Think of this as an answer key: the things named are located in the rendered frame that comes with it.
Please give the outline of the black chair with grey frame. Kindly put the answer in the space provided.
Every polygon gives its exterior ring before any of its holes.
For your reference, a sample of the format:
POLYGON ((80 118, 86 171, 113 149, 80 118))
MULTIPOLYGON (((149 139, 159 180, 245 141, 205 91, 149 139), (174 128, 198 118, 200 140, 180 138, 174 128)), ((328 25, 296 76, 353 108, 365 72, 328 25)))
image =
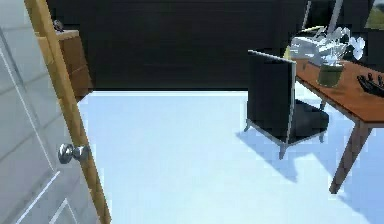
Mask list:
POLYGON ((322 135, 329 124, 329 115, 320 108, 295 97, 295 61, 248 51, 249 85, 247 99, 247 131, 260 131, 280 146, 279 158, 286 149, 301 141, 322 135))

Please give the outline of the black ridged object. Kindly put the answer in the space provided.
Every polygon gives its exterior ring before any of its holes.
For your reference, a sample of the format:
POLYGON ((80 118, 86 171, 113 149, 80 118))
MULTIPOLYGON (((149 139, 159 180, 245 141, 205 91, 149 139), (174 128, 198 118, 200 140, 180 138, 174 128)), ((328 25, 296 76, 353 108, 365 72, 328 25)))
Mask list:
POLYGON ((366 93, 384 98, 384 78, 381 75, 377 77, 377 80, 373 79, 371 73, 358 75, 357 80, 366 93))

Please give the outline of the white panelled room door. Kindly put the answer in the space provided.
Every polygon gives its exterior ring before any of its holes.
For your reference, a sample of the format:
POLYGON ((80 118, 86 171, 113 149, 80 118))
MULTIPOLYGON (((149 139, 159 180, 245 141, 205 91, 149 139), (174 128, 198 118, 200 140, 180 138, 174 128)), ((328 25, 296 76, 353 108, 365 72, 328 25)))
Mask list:
POLYGON ((0 224, 111 224, 46 0, 0 0, 0 224))

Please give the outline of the white crumpled object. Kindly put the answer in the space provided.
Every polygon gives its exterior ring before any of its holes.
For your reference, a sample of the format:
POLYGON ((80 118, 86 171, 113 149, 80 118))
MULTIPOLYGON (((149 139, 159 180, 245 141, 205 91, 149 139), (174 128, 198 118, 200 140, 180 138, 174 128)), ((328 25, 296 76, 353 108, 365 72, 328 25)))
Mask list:
POLYGON ((292 59, 308 59, 310 63, 320 66, 322 58, 319 53, 319 42, 309 37, 294 37, 290 45, 292 59))

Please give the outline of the white flowers in green pot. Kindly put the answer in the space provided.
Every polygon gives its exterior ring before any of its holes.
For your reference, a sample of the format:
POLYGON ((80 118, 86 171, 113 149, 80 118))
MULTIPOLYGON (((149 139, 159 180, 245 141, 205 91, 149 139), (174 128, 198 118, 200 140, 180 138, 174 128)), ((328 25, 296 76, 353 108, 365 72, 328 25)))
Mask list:
POLYGON ((324 49, 325 53, 320 56, 322 64, 317 83, 324 87, 335 87, 344 69, 344 56, 351 53, 355 60, 360 60, 364 48, 365 40, 362 37, 353 37, 346 27, 338 27, 328 33, 319 45, 319 49, 324 49))

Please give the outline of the grey floor lamp pole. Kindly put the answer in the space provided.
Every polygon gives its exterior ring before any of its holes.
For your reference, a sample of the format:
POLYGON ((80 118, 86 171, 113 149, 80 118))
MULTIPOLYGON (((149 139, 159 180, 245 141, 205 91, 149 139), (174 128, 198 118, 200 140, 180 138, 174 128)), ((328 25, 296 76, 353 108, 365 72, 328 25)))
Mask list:
POLYGON ((335 0, 332 16, 327 27, 327 33, 332 33, 335 30, 342 5, 343 5, 343 0, 335 0))

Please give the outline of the brown wooden cupboard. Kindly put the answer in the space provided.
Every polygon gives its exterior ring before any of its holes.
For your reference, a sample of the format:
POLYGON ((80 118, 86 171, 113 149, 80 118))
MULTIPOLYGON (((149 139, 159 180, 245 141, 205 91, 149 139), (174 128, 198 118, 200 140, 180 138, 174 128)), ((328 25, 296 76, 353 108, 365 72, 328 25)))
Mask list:
POLYGON ((77 101, 93 91, 81 37, 78 30, 56 32, 72 90, 77 101))

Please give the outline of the silver round door knob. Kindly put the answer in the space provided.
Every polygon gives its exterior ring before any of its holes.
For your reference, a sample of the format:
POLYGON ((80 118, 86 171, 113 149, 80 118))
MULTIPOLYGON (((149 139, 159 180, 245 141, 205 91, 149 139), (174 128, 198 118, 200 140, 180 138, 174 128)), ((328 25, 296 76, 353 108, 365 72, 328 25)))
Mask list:
POLYGON ((87 145, 75 146, 63 143, 58 150, 58 159, 61 164, 68 164, 72 159, 83 161, 87 159, 89 152, 90 147, 87 145))

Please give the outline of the brown wooden table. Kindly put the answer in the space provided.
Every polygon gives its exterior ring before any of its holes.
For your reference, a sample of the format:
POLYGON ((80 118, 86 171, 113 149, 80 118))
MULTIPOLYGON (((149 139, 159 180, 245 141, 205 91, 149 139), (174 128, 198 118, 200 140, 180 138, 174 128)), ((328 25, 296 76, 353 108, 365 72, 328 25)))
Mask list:
POLYGON ((296 80, 354 122, 354 128, 329 187, 336 194, 346 179, 361 149, 374 128, 384 128, 384 98, 366 93, 357 76, 371 73, 374 78, 384 73, 345 61, 341 78, 334 88, 320 86, 316 80, 320 68, 307 59, 295 59, 296 80))

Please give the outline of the framed landscape picture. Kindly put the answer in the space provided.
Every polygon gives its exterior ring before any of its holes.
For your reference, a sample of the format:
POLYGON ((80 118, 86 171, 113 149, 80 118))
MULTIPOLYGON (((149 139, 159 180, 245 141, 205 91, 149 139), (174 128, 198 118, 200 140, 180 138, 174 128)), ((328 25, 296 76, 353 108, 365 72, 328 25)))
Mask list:
POLYGON ((365 27, 384 31, 384 0, 373 0, 365 27))

